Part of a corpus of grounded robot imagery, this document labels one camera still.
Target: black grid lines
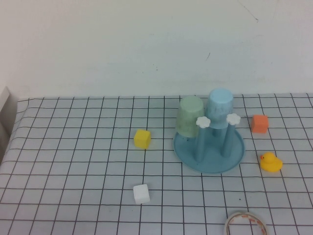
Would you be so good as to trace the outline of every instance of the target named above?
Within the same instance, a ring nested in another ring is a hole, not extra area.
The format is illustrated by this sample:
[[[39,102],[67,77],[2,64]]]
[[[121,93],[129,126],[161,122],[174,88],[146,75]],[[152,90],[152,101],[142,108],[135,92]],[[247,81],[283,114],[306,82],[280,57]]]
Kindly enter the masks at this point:
[[[175,156],[180,98],[19,102],[0,167],[1,232],[222,234],[227,216],[249,210],[265,220],[270,234],[312,234],[312,97],[236,95],[246,156],[222,175],[195,172]],[[269,117],[268,133],[250,132],[253,114]],[[134,147],[137,129],[151,131],[149,149]],[[281,172],[260,170],[258,157],[267,151],[283,160]],[[136,205],[133,186],[142,183],[148,184],[151,201]],[[256,234],[249,223],[235,227]]]

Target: white cube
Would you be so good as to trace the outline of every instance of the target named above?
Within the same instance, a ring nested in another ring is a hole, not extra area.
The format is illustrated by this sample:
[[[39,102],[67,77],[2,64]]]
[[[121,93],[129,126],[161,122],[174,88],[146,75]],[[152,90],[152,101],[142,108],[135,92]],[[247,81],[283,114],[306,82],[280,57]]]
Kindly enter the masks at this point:
[[[150,202],[148,186],[147,185],[134,186],[134,198],[136,204]]]

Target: blue plastic stand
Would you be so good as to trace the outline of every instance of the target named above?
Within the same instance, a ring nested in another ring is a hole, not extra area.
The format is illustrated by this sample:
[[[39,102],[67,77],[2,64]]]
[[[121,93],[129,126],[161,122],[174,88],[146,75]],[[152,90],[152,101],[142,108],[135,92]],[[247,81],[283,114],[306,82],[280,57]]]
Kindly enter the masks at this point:
[[[176,133],[174,151],[190,168],[218,174],[231,170],[241,162],[245,154],[244,140],[235,125],[226,121],[227,115],[232,112],[232,100],[230,91],[213,90],[206,108],[206,117],[211,121],[209,127],[199,128],[196,138]]]
[[[221,155],[221,147],[226,133],[222,130],[219,138],[212,135],[212,129],[206,129],[205,148],[202,161],[198,162],[196,155],[196,138],[186,138],[176,133],[174,151],[179,159],[190,168],[207,174],[218,174],[237,166],[245,154],[245,144],[238,131],[234,131],[231,154],[225,158]]]

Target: round blue base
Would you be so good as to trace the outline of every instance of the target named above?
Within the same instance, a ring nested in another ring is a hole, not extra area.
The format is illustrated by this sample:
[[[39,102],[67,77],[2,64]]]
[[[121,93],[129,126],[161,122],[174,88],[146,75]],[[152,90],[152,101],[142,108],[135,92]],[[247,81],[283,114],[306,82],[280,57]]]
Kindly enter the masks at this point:
[[[245,154],[245,144],[238,131],[235,130],[231,155],[228,158],[224,158],[220,154],[221,138],[209,138],[205,157],[200,163],[194,159],[196,138],[187,138],[176,133],[174,137],[174,151],[183,163],[194,170],[207,174],[223,173],[231,170],[241,162]]]

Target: yellow rubber duck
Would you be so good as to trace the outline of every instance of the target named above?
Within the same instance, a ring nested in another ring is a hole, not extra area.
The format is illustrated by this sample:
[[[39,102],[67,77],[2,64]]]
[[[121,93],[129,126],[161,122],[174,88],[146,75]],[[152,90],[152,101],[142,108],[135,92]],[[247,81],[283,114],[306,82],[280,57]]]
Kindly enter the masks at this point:
[[[277,172],[282,168],[283,162],[275,154],[267,152],[261,156],[260,166],[263,170]]]

